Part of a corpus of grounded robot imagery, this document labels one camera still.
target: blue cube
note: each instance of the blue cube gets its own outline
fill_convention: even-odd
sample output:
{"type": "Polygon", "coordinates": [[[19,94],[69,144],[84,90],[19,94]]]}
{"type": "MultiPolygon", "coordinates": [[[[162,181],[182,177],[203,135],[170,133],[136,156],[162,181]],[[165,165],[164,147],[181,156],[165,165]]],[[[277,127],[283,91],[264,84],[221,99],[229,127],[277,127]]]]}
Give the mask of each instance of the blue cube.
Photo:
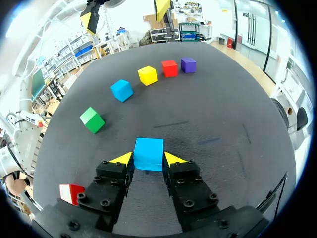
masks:
{"type": "Polygon", "coordinates": [[[133,153],[134,165],[140,170],[162,171],[163,139],[137,138],[133,153]]]}
{"type": "Polygon", "coordinates": [[[123,79],[112,85],[110,89],[114,97],[122,103],[133,95],[131,84],[123,79]]]}

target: gray table surface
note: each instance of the gray table surface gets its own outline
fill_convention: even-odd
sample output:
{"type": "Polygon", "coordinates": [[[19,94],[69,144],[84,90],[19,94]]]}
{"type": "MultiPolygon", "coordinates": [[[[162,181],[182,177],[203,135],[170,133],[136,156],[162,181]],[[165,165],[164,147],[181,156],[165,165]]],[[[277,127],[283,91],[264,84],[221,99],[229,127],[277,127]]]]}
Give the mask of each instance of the gray table surface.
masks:
{"type": "MultiPolygon", "coordinates": [[[[221,209],[256,206],[288,171],[283,207],[295,187],[295,158],[284,122],[262,87],[234,60],[206,43],[163,43],[93,62],[55,112],[38,156],[34,197],[54,205],[59,184],[88,186],[102,160],[133,151],[136,137],[163,138],[164,149],[192,159],[221,209]],[[197,71],[165,78],[161,61],[193,57],[197,71]],[[137,70],[152,66],[158,82],[144,86],[137,70]],[[134,95],[116,100],[110,86],[129,81],[134,95]],[[93,107],[107,120],[90,133],[80,115],[93,107]]],[[[277,200],[265,214],[272,218],[277,200]]],[[[135,170],[114,233],[181,232],[160,172],[135,170]]]]}

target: red cube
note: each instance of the red cube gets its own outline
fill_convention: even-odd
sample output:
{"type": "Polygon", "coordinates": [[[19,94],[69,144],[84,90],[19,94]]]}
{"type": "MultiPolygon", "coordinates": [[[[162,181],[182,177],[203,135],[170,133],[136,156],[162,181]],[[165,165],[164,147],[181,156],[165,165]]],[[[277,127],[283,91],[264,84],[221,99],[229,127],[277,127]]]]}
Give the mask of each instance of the red cube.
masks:
{"type": "Polygon", "coordinates": [[[173,60],[163,61],[163,73],[166,78],[175,77],[178,74],[177,63],[173,60]]]}
{"type": "Polygon", "coordinates": [[[73,205],[78,205],[77,194],[84,191],[85,191],[84,187],[77,186],[77,185],[72,185],[72,184],[59,185],[59,192],[60,192],[61,199],[73,205]]]}

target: purple cube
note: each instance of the purple cube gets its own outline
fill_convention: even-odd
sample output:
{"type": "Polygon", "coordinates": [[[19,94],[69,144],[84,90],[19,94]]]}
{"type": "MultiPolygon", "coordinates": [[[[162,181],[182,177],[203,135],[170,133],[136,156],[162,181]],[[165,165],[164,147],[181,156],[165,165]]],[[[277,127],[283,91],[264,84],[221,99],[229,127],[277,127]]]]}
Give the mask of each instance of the purple cube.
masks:
{"type": "Polygon", "coordinates": [[[184,73],[196,72],[196,60],[190,57],[184,57],[181,60],[181,67],[184,73]]]}

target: yellow cube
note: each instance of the yellow cube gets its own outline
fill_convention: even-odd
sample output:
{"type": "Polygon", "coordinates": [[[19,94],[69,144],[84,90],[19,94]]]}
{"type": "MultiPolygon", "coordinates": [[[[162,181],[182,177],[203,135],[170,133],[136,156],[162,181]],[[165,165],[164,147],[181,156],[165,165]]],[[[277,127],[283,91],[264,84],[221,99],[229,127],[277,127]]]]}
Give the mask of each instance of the yellow cube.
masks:
{"type": "Polygon", "coordinates": [[[145,85],[149,86],[158,80],[157,71],[151,66],[146,66],[138,70],[140,81],[145,85]]]}

